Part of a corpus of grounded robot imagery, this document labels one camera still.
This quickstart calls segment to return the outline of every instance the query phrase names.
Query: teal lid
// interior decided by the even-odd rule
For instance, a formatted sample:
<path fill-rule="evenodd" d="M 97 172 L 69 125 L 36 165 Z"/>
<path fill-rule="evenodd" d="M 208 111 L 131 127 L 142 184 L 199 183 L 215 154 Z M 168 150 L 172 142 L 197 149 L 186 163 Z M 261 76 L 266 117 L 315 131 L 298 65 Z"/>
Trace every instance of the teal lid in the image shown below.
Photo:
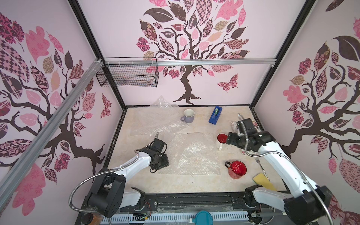
<path fill-rule="evenodd" d="M 212 225 L 212 216 L 207 211 L 200 211 L 195 217 L 196 225 Z"/>

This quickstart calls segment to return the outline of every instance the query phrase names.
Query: red mug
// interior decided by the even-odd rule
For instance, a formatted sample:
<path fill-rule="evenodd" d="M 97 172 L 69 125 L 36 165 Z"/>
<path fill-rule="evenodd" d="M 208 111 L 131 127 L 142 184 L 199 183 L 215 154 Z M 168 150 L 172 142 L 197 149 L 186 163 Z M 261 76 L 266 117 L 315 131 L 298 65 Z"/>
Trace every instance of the red mug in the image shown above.
<path fill-rule="evenodd" d="M 246 166 L 240 161 L 234 161 L 232 163 L 225 162 L 225 166 L 228 168 L 228 172 L 231 178 L 239 179 L 246 174 Z"/>

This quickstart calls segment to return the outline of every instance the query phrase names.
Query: fork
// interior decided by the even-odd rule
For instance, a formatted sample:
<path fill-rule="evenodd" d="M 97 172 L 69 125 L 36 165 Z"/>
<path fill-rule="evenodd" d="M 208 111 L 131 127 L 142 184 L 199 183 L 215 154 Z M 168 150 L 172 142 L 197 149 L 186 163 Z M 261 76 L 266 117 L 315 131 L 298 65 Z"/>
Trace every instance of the fork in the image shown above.
<path fill-rule="evenodd" d="M 262 172 L 263 172 L 263 174 L 265 175 L 265 177 L 267 178 L 267 180 L 270 181 L 269 177 L 267 176 L 264 168 L 262 167 L 262 165 L 261 165 L 261 163 L 260 163 L 259 158 L 258 158 L 258 157 L 255 157 L 255 160 L 256 160 L 257 163 L 259 163 L 259 165 L 260 165 L 260 167 L 261 167 L 261 169 L 262 169 Z"/>

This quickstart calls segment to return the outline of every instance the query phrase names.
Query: yellow sponge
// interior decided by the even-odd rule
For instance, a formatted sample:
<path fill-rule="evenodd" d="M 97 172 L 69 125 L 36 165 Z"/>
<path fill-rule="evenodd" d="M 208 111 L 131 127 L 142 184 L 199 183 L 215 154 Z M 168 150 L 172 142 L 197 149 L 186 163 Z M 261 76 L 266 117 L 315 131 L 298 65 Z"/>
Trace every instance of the yellow sponge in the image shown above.
<path fill-rule="evenodd" d="M 256 184 L 262 185 L 263 187 L 276 191 L 274 185 L 265 177 L 263 173 L 259 173 L 252 179 Z"/>

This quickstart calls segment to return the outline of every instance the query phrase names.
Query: purple mug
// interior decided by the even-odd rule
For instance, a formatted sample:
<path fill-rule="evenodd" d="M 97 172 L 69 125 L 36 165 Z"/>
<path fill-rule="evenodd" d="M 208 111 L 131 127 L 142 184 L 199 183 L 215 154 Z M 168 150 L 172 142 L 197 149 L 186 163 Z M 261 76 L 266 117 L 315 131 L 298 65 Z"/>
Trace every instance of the purple mug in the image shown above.
<path fill-rule="evenodd" d="M 186 123 L 191 123 L 194 121 L 195 112 L 192 109 L 187 109 L 184 111 L 184 116 L 181 117 L 181 121 L 185 121 Z"/>

